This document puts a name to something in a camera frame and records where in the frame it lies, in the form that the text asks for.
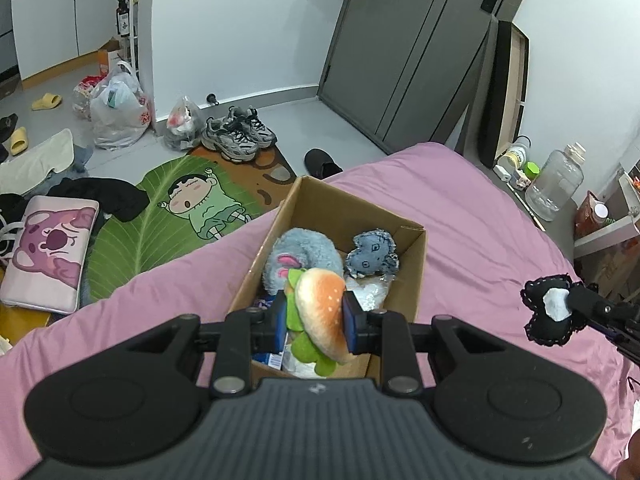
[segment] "floor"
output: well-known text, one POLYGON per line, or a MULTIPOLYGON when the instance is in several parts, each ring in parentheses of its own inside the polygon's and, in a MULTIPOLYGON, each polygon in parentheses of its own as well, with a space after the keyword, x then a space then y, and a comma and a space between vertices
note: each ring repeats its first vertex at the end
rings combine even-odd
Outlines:
MULTIPOLYGON (((18 126, 27 129, 30 146, 64 128, 72 131, 76 144, 86 146, 91 143, 91 124, 73 114, 72 93, 82 78, 97 73, 97 65, 92 64, 28 90, 18 88, 0 100, 0 117, 18 114, 18 126), (45 92, 60 94, 63 103, 53 110, 31 111, 31 102, 45 92)), ((306 174, 303 159, 311 148, 322 148, 345 170, 385 156, 369 139, 315 98, 261 108, 259 116, 276 132, 280 151, 299 176, 306 174)), ((162 139, 149 130, 128 148, 96 149, 86 167, 91 176, 120 178, 137 184, 147 171, 183 154, 167 148, 162 139)))

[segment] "pink bedsheet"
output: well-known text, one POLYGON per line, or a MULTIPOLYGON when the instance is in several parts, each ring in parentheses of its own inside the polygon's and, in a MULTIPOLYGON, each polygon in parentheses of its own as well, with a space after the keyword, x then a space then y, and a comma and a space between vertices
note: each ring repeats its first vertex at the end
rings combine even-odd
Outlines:
MULTIPOLYGON (((523 327, 530 311, 520 301, 522 285, 548 274, 573 275, 573 270, 512 199, 439 144, 421 144, 359 166, 331 183, 427 229, 418 321, 430 322, 435 314, 457 316, 596 384, 609 418, 593 457, 611 471, 623 457, 631 428, 634 398, 626 386, 631 364, 590 329, 564 348, 527 341, 523 327)), ((16 478, 39 460, 22 418, 32 386, 178 314, 194 312, 205 322, 223 319, 273 216, 135 277, 108 300, 31 332, 0 358, 0 478, 16 478)), ((425 382, 433 383, 424 359, 422 372, 425 382)))

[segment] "black bow plush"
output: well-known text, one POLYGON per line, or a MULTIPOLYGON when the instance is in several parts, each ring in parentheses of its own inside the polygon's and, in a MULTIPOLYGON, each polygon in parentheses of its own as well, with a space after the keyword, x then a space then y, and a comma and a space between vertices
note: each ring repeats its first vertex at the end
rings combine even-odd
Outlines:
POLYGON ((574 286, 584 286, 584 284, 572 282, 568 274, 556 274, 525 283, 520 295, 522 303, 533 311, 531 320, 524 327, 530 341, 544 346, 562 346, 569 341, 574 332, 587 326, 587 319, 579 312, 572 312, 571 316, 562 321, 554 321, 545 311, 543 298, 550 288, 571 290, 574 286))

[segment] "cardboard carton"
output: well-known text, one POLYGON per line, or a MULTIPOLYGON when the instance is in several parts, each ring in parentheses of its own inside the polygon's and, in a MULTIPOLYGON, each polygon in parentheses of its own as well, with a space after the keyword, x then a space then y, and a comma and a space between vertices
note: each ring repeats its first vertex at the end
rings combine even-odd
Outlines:
MULTIPOLYGON (((400 270, 389 289, 384 307, 401 312, 408 321, 415 319, 427 243, 424 228, 310 176, 297 179, 287 198, 280 204, 278 214, 233 300, 230 311, 253 304, 260 293, 262 270, 273 244, 293 227, 325 234, 334 242, 342 256, 354 249, 353 237, 357 234, 377 228, 391 233, 397 245, 400 270)), ((332 378, 367 376, 377 379, 379 372, 380 359, 362 355, 344 366, 338 366, 332 378)), ((257 362, 252 362, 252 376, 254 382, 263 377, 290 377, 286 372, 257 362)))
POLYGON ((107 43, 98 49, 98 65, 100 75, 106 76, 117 62, 120 61, 120 42, 111 38, 107 43))

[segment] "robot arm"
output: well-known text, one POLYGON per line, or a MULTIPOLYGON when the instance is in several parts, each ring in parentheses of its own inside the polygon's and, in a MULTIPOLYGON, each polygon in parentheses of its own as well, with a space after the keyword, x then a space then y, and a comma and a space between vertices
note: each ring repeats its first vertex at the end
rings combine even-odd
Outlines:
POLYGON ((285 309, 280 293, 220 323, 183 315, 44 379, 24 408, 44 458, 25 478, 607 478, 588 458, 606 406, 585 378, 450 316, 363 312, 347 292, 348 347, 380 359, 378 382, 260 380, 251 355, 282 350, 285 309))

